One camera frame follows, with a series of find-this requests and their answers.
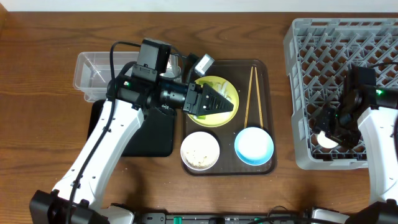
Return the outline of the white tissue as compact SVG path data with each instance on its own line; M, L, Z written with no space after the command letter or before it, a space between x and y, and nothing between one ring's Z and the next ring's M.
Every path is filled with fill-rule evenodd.
M229 82L225 81L224 83L215 83L214 87L215 90L222 95L223 97L225 97L228 101L232 101L232 98L229 96L227 87L229 86Z

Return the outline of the white cup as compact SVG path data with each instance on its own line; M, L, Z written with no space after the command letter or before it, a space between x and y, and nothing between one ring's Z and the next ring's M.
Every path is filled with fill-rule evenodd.
M321 147L323 148L332 149L339 145L337 142L327 138L324 131L320 131L320 133L316 134L315 137L318 144L321 145Z

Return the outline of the white bowl with rice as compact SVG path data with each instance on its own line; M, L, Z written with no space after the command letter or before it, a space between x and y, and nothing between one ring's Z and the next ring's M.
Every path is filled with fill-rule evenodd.
M216 164L220 156L220 145L210 133L194 132L182 141L180 156L189 169L208 170Z

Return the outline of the green yellow snack wrapper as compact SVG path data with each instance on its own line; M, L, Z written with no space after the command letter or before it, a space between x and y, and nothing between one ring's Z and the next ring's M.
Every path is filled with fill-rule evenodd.
M212 90L212 87L207 83L204 83L201 86L196 103L197 108L195 111L195 116L211 114L211 111L215 109L215 97L211 92Z

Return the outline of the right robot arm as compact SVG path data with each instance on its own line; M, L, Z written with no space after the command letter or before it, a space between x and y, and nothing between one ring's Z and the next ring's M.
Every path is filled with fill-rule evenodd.
M315 208L309 223L397 223L397 90L376 85L374 66L355 67L345 76L339 102L322 109L312 131L325 148L363 141L369 206L354 215Z

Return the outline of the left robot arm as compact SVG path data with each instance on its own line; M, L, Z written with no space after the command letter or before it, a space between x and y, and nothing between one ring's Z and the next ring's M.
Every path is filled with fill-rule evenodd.
M110 51L111 79L99 120L71 168L50 193L36 191L33 223L133 223L134 212L113 204L102 208L109 178L133 135L152 110L181 109L196 116L230 112L233 104L211 86L163 77L174 46L144 39L134 62L119 74Z

